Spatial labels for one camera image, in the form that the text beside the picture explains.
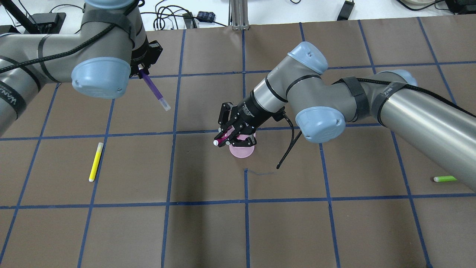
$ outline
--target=translucent marker cap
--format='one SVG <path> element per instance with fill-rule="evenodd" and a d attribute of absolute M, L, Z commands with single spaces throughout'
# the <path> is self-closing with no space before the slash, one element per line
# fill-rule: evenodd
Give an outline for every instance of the translucent marker cap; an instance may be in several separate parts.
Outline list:
<path fill-rule="evenodd" d="M 164 98 L 159 99 L 160 104 L 164 107 L 165 111 L 170 110 L 170 106 Z"/>

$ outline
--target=blue joint cap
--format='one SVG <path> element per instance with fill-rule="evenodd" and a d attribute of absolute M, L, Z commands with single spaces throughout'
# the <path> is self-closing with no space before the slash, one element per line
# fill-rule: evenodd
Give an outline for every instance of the blue joint cap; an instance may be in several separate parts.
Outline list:
<path fill-rule="evenodd" d="M 339 136 L 346 127 L 344 115 L 330 107 L 310 107 L 296 115 L 303 136 L 312 143 L 324 143 Z"/>
<path fill-rule="evenodd" d="M 417 85 L 417 80 L 412 76 L 412 74 L 407 71 L 407 70 L 392 70 L 392 71 L 383 71 L 383 72 L 392 72 L 394 74 L 398 74 L 401 78 L 405 79 L 405 81 L 412 85 L 412 86 L 418 86 Z"/>
<path fill-rule="evenodd" d="M 309 42 L 301 42 L 288 53 L 288 56 L 318 74 L 323 74 L 329 66 L 321 51 Z"/>
<path fill-rule="evenodd" d="M 93 58 L 74 67 L 71 79 L 74 89 L 96 98 L 115 99 L 126 92 L 130 65 L 112 57 Z"/>
<path fill-rule="evenodd" d="M 124 8 L 134 2 L 134 0 L 84 0 L 88 5 L 98 9 L 116 10 Z"/>

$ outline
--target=black pole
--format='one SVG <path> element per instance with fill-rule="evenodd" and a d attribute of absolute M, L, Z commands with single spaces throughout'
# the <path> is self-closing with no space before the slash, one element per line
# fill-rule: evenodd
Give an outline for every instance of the black pole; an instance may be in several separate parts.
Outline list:
<path fill-rule="evenodd" d="M 16 18 L 23 27 L 25 27 L 25 30 L 27 30 L 28 33 L 40 33 L 35 24 L 33 24 L 11 0 L 0 0 L 0 2 L 13 17 Z"/>

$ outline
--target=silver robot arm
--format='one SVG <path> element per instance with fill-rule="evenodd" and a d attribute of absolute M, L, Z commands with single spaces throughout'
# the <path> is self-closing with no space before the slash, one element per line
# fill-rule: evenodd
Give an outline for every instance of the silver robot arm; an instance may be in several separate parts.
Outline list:
<path fill-rule="evenodd" d="M 83 94 L 118 98 L 138 65 L 147 70 L 159 57 L 138 0 L 85 2 L 78 34 L 0 35 L 0 136 L 47 83 L 71 82 Z"/>
<path fill-rule="evenodd" d="M 459 181 L 476 191 L 476 118 L 441 97 L 416 87 L 404 70 L 363 79 L 347 77 L 325 85 L 327 61 L 303 42 L 238 105 L 222 104 L 215 144 L 252 146 L 252 134 L 270 117 L 279 119 L 290 104 L 296 123 L 310 142 L 339 136 L 345 122 L 373 116 Z M 240 134 L 250 135 L 240 141 Z"/>

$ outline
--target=green marker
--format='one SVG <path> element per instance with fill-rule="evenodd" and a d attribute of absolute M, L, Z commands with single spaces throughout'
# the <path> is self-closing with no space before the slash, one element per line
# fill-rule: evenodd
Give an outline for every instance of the green marker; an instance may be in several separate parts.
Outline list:
<path fill-rule="evenodd" d="M 433 180 L 436 181 L 436 182 L 453 182 L 453 181 L 456 181 L 455 177 L 453 177 L 453 176 L 434 177 Z"/>

